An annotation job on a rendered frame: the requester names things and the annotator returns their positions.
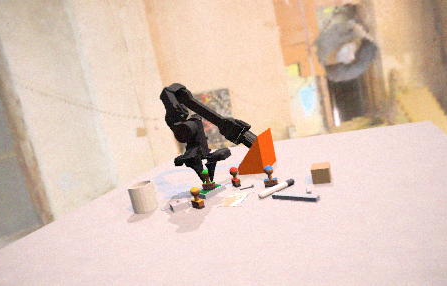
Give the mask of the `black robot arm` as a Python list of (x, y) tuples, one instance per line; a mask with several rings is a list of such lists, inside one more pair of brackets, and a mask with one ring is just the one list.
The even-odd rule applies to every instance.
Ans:
[[(257, 137), (249, 131), (251, 125), (240, 119), (221, 116), (194, 99), (191, 92), (180, 83), (165, 86), (159, 99), (166, 109), (165, 122), (180, 143), (186, 143), (195, 137), (205, 135), (202, 117), (217, 126), (220, 134), (236, 145), (242, 143), (250, 149)], [(191, 115), (188, 120), (189, 111), (186, 107), (196, 113)], [(190, 145), (186, 146), (186, 152), (182, 157), (186, 167), (200, 164), (201, 159), (206, 156), (203, 147), (200, 144), (195, 144), (195, 147), (192, 148)]]

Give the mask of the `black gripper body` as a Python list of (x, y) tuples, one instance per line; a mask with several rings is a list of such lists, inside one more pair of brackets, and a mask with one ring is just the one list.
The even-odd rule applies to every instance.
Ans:
[[(207, 140), (208, 140), (208, 136), (206, 137), (205, 135), (202, 135), (202, 136), (193, 138), (192, 140), (187, 142), (187, 145), (190, 145), (190, 147), (192, 148), (192, 147), (195, 147), (195, 144), (200, 144), (200, 146), (203, 147), (203, 149), (205, 150), (206, 156), (207, 156), (201, 160), (207, 159), (207, 162), (222, 161), (222, 160), (225, 160), (231, 156), (231, 151), (228, 147), (217, 149), (216, 151), (210, 153), (211, 148), (210, 149), (208, 148)], [(184, 154), (182, 154), (174, 159), (175, 167), (183, 166), (183, 164), (184, 164), (184, 161), (182, 159), (183, 155)]]

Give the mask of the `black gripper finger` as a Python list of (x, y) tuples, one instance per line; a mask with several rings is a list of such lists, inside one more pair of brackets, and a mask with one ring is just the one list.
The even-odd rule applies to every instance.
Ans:
[(209, 179), (211, 182), (213, 182), (214, 179), (214, 173), (215, 173), (215, 167), (216, 167), (217, 161), (214, 162), (207, 162), (204, 165), (207, 167)]
[(200, 161), (200, 164), (190, 166), (190, 168), (192, 168), (197, 173), (201, 181), (205, 183), (205, 178), (202, 177), (202, 171), (204, 170), (202, 160)]

